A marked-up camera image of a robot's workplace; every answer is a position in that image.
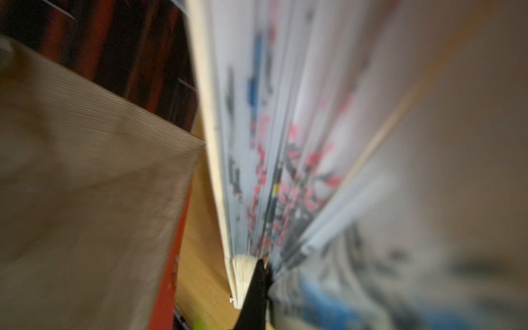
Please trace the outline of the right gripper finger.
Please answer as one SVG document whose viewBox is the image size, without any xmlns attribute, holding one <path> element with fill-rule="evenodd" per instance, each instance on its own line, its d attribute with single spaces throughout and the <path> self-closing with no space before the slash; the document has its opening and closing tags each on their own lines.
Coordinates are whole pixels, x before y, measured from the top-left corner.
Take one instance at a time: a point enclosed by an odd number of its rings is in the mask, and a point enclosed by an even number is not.
<svg viewBox="0 0 528 330">
<path fill-rule="evenodd" d="M 269 287 L 270 273 L 260 259 L 255 266 L 234 330 L 265 330 Z"/>
</svg>

